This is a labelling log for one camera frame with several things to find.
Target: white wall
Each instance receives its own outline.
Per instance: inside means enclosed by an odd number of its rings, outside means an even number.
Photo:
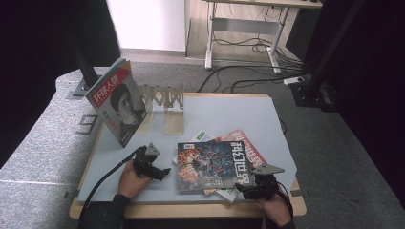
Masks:
[[[107,2],[122,49],[185,52],[189,0]]]

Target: photo of man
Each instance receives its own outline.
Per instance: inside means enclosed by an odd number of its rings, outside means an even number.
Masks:
[[[116,111],[116,115],[121,118],[119,124],[120,142],[123,145],[128,143],[142,120],[146,117],[142,98],[139,92],[134,93],[136,96],[132,97],[128,87],[124,83],[121,83],[115,87],[110,98],[111,106]]]

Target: person's arm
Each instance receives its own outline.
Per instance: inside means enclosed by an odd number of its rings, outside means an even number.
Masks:
[[[125,219],[125,208],[130,199],[136,197],[151,180],[150,177],[139,178],[135,172],[133,161],[128,161],[119,179],[117,194],[104,214],[101,228],[119,228]]]
[[[285,201],[278,195],[272,199],[255,199],[266,212],[266,227],[273,223],[279,229],[295,229],[294,221],[289,214]]]

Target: hand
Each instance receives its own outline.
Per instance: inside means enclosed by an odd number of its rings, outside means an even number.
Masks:
[[[278,227],[282,227],[291,221],[287,205],[278,194],[275,194],[270,200],[265,200],[264,198],[255,200],[262,206],[266,215],[275,222]]]
[[[133,160],[130,160],[126,162],[124,171],[119,178],[118,193],[128,198],[134,198],[151,180],[150,177],[138,177],[133,166]]]

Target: desk leg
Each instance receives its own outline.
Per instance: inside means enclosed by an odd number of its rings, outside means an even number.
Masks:
[[[274,72],[276,74],[281,74],[281,70],[279,68],[279,64],[277,62],[275,52],[276,52],[277,45],[278,45],[278,42],[279,42],[280,37],[281,37],[281,32],[283,31],[284,25],[286,24],[288,11],[289,11],[288,7],[284,8],[283,14],[282,14],[281,19],[279,21],[279,27],[277,29],[276,36],[275,36],[275,38],[273,40],[273,43],[271,44],[271,47],[267,47],[268,57],[270,57],[271,66],[273,66],[273,68],[274,68],[273,70],[274,70]]]
[[[205,53],[205,68],[207,70],[211,70],[212,68],[212,36],[214,32],[213,24],[214,24],[214,17],[215,17],[215,7],[216,3],[209,2],[208,7],[210,8],[210,16],[208,18],[208,43],[206,45],[206,53]]]

